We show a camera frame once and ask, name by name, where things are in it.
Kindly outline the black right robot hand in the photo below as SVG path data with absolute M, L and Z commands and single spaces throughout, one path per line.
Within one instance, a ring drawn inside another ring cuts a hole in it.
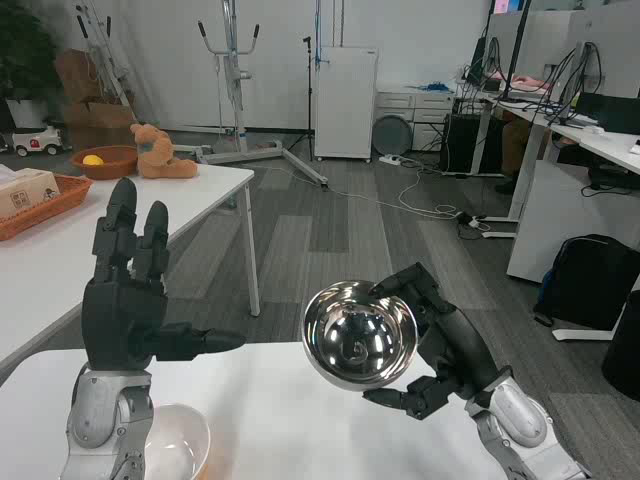
M 404 411 L 423 420 L 455 394 L 472 404 L 472 411 L 489 410 L 489 387 L 502 372 L 483 337 L 462 310 L 439 293 L 434 277 L 421 263 L 411 265 L 375 284 L 376 299 L 397 297 L 416 321 L 416 353 L 435 372 L 411 382 L 405 392 L 378 388 L 363 393 L 369 402 Z

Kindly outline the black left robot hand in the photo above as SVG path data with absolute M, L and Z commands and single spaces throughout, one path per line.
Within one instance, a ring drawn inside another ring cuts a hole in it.
M 137 371 L 151 360 L 191 361 L 243 346 L 246 338 L 224 330 L 168 323 L 164 284 L 170 252 L 168 209 L 152 204 L 143 234 L 134 232 L 137 190 L 128 178 L 115 185 L 96 224 L 93 277 L 87 283 L 81 327 L 89 365 L 101 371 Z

